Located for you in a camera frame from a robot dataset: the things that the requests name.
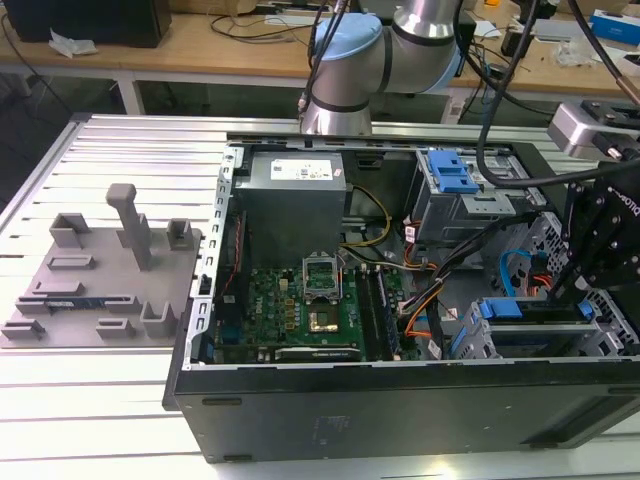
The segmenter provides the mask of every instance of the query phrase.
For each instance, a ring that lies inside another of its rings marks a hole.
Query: motherboard
[[[309,299],[309,290],[330,290],[335,300]],[[221,324],[216,351],[225,362],[270,363],[393,359],[400,353],[398,302],[405,293],[394,269],[254,269],[246,319]]]

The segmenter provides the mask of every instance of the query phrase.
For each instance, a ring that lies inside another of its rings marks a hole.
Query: blue bracket
[[[438,179],[438,188],[442,193],[478,193],[480,187],[471,180],[467,165],[456,152],[432,150],[427,155],[429,168]]]
[[[578,308],[580,309],[582,315],[584,315],[584,318],[586,318],[587,320],[593,320],[596,312],[593,310],[593,306],[591,305],[591,302],[589,300],[583,300],[582,302],[580,302],[578,304]]]
[[[522,318],[518,302],[511,298],[487,298],[478,305],[482,316],[489,318]]]

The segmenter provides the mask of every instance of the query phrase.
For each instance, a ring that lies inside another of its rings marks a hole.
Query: power supply label
[[[271,162],[271,180],[333,180],[331,160],[276,158]]]

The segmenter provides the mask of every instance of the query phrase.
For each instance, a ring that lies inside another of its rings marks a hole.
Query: blue cable
[[[500,256],[500,278],[502,278],[502,284],[504,285],[504,289],[507,292],[507,296],[515,297],[516,292],[513,289],[513,285],[511,285],[509,270],[507,269],[507,259],[509,258],[509,255],[522,255],[523,257],[527,258],[531,258],[533,257],[533,255],[525,250],[508,250]]]

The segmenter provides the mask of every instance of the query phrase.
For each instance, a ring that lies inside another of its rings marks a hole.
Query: wooden desk
[[[511,2],[498,8],[479,5],[476,16],[506,27],[509,19],[519,12]],[[243,18],[240,22],[255,21]],[[99,53],[67,59],[46,44],[28,44],[12,39],[25,58],[42,75],[60,75],[116,80],[129,114],[144,113],[137,81],[169,81],[268,85],[300,88],[309,74],[306,47],[292,38],[290,43],[266,45],[247,44],[215,34],[205,15],[174,14],[168,34],[158,48],[142,49],[113,45],[98,45]],[[220,22],[221,28],[229,24]],[[246,35],[281,30],[277,25],[257,24],[236,28],[234,33]],[[307,40],[309,30],[297,35]],[[483,43],[499,50],[502,37],[485,39]],[[510,90],[524,100],[560,101],[568,98],[622,99],[615,82],[603,65],[562,68],[555,63],[555,45],[534,41],[519,68]],[[0,41],[0,71],[25,74],[28,69],[16,57],[6,39]],[[478,85],[475,73],[466,68],[446,91],[449,102],[443,123],[457,123],[464,103]]]

